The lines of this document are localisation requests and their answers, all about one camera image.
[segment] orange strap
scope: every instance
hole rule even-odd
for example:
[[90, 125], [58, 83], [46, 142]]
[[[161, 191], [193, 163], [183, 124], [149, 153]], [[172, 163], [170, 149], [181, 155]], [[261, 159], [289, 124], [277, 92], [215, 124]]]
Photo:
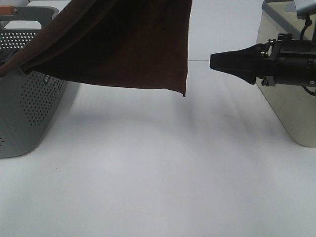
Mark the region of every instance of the orange strap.
[[13, 7], [12, 5], [0, 5], [0, 16], [13, 15]]

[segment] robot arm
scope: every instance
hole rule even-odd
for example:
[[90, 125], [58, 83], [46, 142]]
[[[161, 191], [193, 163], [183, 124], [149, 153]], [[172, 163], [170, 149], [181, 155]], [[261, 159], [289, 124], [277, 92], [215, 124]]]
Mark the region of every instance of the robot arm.
[[316, 0], [295, 0], [299, 18], [306, 20], [300, 40], [292, 34], [279, 34], [277, 39], [265, 44], [225, 53], [211, 55], [212, 69], [237, 76], [255, 84], [256, 78], [262, 85], [276, 84], [316, 87], [316, 40], [303, 40], [309, 15], [316, 13]]

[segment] brown towel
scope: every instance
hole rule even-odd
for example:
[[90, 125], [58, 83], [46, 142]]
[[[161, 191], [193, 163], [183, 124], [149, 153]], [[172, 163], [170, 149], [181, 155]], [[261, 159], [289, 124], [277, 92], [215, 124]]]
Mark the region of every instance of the brown towel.
[[72, 0], [0, 67], [185, 94], [192, 0]]

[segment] basket handle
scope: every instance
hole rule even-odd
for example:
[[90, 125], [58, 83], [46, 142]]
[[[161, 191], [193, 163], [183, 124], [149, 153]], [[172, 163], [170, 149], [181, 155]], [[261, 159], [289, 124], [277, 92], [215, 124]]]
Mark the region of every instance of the basket handle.
[[38, 21], [45, 27], [58, 14], [58, 9], [44, 6], [0, 6], [0, 21]]

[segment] white table surface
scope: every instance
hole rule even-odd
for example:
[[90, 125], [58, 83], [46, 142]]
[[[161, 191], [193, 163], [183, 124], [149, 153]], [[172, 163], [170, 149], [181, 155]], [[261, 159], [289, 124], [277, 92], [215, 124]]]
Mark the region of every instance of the white table surface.
[[254, 44], [260, 6], [194, 0], [186, 98], [70, 83], [39, 146], [0, 159], [0, 236], [314, 236], [316, 149], [202, 61]]

